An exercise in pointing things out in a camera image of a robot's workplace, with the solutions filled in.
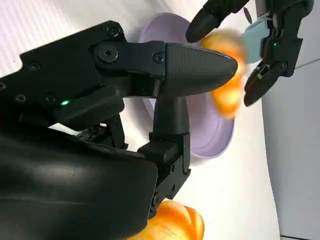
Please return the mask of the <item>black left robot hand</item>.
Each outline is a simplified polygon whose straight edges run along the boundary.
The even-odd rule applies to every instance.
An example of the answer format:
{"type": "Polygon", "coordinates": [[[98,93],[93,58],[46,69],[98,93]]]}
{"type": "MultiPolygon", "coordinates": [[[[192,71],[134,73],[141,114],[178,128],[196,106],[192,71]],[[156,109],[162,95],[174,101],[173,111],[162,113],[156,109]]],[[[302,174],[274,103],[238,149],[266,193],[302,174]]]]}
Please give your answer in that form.
{"type": "MultiPolygon", "coordinates": [[[[208,0],[190,23],[185,37],[195,43],[206,37],[231,13],[239,12],[245,0],[208,0]]],[[[266,21],[268,36],[261,39],[258,66],[244,87],[244,104],[249,107],[262,98],[279,77],[291,77],[295,71],[303,39],[298,37],[303,18],[313,7],[312,0],[257,0],[257,17],[266,21]]]]}

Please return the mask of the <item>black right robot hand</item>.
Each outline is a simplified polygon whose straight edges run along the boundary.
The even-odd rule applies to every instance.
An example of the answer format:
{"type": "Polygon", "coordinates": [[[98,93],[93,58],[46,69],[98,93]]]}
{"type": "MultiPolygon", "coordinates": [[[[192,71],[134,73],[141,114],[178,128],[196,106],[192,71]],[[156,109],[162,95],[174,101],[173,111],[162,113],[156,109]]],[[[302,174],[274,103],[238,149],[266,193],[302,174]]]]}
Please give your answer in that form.
{"type": "Polygon", "coordinates": [[[192,45],[106,21],[23,53],[0,80],[0,237],[123,240],[191,174],[186,97],[235,74],[192,45]]]}

